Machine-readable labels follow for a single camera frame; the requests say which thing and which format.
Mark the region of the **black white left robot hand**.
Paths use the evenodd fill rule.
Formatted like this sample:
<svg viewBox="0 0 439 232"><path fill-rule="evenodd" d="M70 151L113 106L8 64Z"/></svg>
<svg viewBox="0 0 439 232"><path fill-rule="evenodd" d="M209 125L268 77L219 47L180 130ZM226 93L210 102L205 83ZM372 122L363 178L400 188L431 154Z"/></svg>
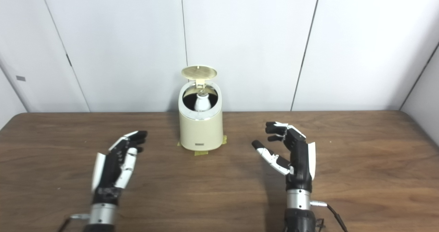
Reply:
<svg viewBox="0 0 439 232"><path fill-rule="evenodd" d="M147 135L147 131L125 134L109 147L106 154L97 154L91 187L92 205L119 204L122 190L129 183Z"/></svg>

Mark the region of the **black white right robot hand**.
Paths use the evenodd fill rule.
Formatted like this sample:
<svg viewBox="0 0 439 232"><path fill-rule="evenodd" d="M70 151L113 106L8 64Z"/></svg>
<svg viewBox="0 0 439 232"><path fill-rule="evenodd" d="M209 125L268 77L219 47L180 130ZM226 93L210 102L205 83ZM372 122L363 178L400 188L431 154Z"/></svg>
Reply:
<svg viewBox="0 0 439 232"><path fill-rule="evenodd" d="M276 121L265 123L269 142L280 141L289 151L289 159L276 154L260 141L251 145L273 169L285 176L286 191L304 190L312 193L312 181L316 172L316 145L307 143L306 136L296 127Z"/></svg>

